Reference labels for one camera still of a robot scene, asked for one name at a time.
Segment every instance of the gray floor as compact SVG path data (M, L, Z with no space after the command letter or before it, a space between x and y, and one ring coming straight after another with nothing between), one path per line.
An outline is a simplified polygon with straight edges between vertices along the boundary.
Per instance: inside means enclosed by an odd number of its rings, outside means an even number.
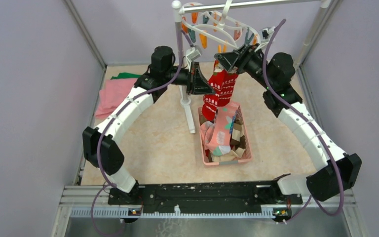
M140 219L132 224L119 219L96 219L105 233L123 228L125 237L348 237L344 215L328 217L319 209L308 208L288 225L248 219ZM66 237L98 237L90 218L71 218Z

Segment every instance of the green cloth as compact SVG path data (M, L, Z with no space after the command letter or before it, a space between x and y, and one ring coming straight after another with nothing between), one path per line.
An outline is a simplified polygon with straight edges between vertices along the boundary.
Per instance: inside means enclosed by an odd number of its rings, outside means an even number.
M113 79L127 79L127 78L139 78L141 75L138 74L133 74L133 73L120 73L116 77L112 77L111 80Z

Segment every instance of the beige table surface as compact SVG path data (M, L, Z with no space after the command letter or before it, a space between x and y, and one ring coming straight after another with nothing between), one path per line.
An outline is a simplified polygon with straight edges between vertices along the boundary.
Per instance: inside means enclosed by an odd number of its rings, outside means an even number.
M105 80L120 72L142 74L147 65L108 67ZM213 63L201 63L207 79ZM302 95L296 76L292 85ZM285 173L312 173L315 168L299 141L266 107L265 91L248 74L238 77L232 100L243 111L251 162L206 167L202 162L200 137L190 134L178 86L170 85L161 98L126 132L119 147L124 165L140 184L269 180ZM197 108L202 96L191 96L192 115L197 122ZM102 120L97 119L94 126ZM86 162L81 185L101 185L99 169Z

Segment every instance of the wall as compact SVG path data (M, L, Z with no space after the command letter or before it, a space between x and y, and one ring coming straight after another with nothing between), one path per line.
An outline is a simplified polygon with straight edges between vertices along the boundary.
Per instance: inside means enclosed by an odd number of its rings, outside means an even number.
M61 0L0 0L0 237L49 236L102 69Z
M379 236L379 1L343 1L305 70L325 130L363 161L353 190Z
M200 0L203 4L225 0ZM176 51L172 0L73 0L82 20L107 64L146 64L155 47L168 45ZM276 26L287 18L271 48L296 56L319 8L319 1L284 5L231 9L229 16L255 29ZM208 41L199 61L212 61L216 42Z

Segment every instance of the pink basket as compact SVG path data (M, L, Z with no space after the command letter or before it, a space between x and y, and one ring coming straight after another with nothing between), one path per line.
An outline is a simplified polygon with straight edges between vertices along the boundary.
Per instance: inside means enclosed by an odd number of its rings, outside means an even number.
M198 108L198 124L199 124L198 127L201 126L201 123L200 123L201 116L202 116L202 107L199 107ZM205 155L205 150L206 149L204 147L204 144L202 143L201 133L199 133L200 134L200 143L201 143L201 153L202 153L204 165L214 166L214 165L224 165L224 164L238 164L238 163L245 163L245 162L248 162L248 161L252 160L251 148L249 146L248 131L246 129L245 122L243 121L243 115L242 115L242 110L241 110L240 106L237 109L236 118L239 119L239 120L241 120L243 122L243 130L244 130L244 133L245 133L246 149L245 149L245 152L243 153L242 157L241 158L236 158L236 159L231 160L231 161L209 162L208 157Z

